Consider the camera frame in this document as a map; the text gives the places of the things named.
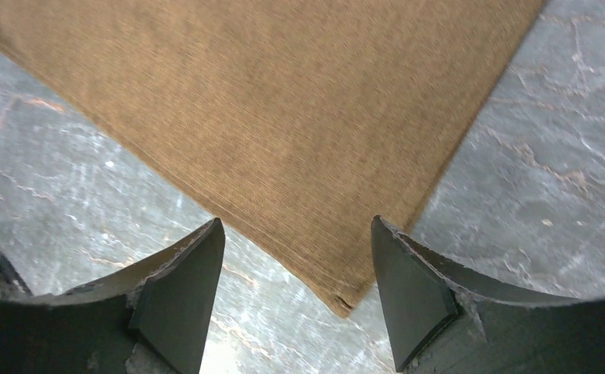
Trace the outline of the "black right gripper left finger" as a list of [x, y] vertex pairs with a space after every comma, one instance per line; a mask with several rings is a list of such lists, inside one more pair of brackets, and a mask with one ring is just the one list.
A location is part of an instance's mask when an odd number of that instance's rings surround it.
[[212, 219], [60, 295], [35, 295], [0, 251], [0, 373], [197, 373], [224, 245]]

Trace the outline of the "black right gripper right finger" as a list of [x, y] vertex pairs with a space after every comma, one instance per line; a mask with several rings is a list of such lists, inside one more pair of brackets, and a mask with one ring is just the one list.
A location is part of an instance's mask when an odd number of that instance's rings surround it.
[[398, 373], [605, 373], [605, 297], [507, 284], [379, 216], [371, 251]]

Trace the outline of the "brown cloth napkin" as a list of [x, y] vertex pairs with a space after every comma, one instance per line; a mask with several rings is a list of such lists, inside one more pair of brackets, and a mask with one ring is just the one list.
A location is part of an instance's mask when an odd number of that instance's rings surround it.
[[0, 1], [0, 52], [338, 316], [541, 1]]

